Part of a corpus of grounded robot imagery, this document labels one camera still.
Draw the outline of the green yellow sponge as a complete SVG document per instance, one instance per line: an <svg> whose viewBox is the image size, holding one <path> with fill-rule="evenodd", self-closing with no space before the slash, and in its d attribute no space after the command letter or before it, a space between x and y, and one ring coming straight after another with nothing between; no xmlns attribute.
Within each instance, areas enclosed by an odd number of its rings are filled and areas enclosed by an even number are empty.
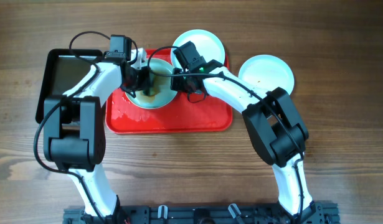
<svg viewBox="0 0 383 224"><path fill-rule="evenodd" d="M142 91L142 94L144 96L148 96L148 97L152 97L152 96L155 96L156 94L158 93L157 89L154 88L154 87L150 87L148 89L145 89Z"/></svg>

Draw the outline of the white plate bottom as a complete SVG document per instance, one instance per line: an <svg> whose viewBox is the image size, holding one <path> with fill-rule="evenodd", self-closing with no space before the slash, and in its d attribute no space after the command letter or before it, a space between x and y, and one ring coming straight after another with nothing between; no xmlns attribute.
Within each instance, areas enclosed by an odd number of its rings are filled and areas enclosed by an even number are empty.
<svg viewBox="0 0 383 224"><path fill-rule="evenodd" d="M173 66L165 60L152 58L150 67L154 72L163 75L171 75ZM160 77L150 74L153 79L152 87L149 88L150 95L143 91L136 91L136 97L133 98L126 93L128 99L137 107L143 109L157 109L169 104L177 95L177 91L171 89L171 77Z"/></svg>

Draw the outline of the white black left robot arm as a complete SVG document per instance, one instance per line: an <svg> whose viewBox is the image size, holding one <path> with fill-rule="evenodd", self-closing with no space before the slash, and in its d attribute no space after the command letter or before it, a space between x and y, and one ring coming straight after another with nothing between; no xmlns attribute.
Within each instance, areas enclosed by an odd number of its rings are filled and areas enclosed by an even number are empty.
<svg viewBox="0 0 383 224"><path fill-rule="evenodd" d="M102 160L106 149L102 106L118 88L135 93L148 83L146 52L130 54L66 49L50 52L36 114L44 156L75 184L82 223L124 223L126 213L111 189Z"/></svg>

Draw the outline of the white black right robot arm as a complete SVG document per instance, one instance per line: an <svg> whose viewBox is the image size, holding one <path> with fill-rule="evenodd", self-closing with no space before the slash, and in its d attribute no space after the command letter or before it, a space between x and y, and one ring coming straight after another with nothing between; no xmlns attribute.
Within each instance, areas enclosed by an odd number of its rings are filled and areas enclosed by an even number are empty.
<svg viewBox="0 0 383 224"><path fill-rule="evenodd" d="M176 65L173 81L175 90L201 91L241 113L255 152L273 169L284 216L291 223L304 223L312 217L314 201L303 165L309 134L286 90L279 86L260 90L216 60Z"/></svg>

